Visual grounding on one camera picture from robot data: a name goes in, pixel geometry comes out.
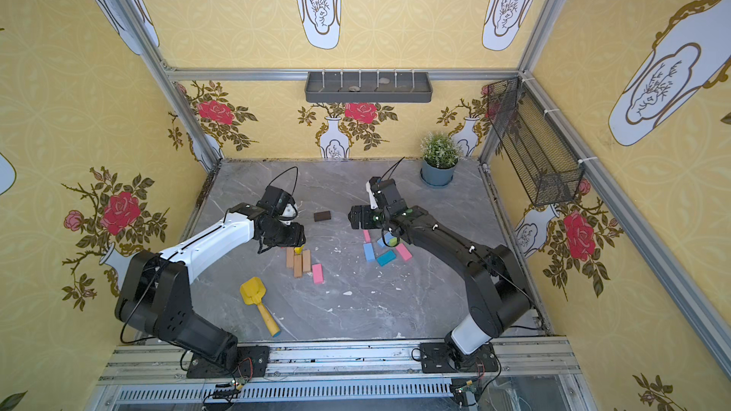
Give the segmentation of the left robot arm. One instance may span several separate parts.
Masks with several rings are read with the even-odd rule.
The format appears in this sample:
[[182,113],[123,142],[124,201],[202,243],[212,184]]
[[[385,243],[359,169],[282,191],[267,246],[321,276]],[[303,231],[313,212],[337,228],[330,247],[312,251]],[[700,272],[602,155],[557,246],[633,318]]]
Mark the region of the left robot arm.
[[238,364],[237,338],[198,315],[190,285],[227,253],[252,240],[260,251],[302,247],[295,203],[241,203],[216,224],[159,253],[143,250],[129,263],[115,317],[153,338],[182,347],[226,371]]

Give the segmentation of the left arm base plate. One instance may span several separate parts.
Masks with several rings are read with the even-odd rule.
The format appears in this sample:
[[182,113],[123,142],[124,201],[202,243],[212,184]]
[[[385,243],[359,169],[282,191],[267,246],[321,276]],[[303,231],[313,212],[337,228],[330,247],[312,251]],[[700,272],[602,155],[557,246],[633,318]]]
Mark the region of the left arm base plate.
[[188,366],[187,378],[263,378],[269,359],[270,348],[264,344],[237,346],[236,350],[229,349],[214,361],[206,359],[202,354],[194,354]]

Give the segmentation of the dark brown block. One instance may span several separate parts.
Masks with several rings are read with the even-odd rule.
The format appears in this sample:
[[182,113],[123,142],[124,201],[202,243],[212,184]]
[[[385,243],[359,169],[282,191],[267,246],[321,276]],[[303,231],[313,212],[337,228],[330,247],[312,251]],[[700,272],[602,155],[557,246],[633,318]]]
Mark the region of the dark brown block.
[[331,212],[329,210],[326,211],[319,211],[314,213],[313,220],[315,222],[325,222],[330,220],[332,217]]

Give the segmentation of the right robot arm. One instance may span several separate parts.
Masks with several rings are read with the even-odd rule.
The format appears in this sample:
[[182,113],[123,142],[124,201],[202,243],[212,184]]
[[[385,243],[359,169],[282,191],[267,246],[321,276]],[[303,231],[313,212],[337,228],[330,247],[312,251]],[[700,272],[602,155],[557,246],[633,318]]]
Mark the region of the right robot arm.
[[463,279],[468,315],[447,335],[447,343],[463,356],[502,336],[535,306],[527,276],[510,249],[471,241],[422,207],[389,215],[384,209],[355,205],[348,220],[354,229],[384,230],[424,249]]

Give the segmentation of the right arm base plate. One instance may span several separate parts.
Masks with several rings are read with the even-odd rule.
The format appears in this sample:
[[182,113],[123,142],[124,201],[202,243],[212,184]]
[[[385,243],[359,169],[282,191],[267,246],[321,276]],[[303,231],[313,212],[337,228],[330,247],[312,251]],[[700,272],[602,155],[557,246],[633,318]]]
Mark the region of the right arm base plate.
[[500,367],[493,347],[484,344],[472,354],[463,354],[450,342],[423,342],[411,356],[421,364],[424,373],[496,373]]

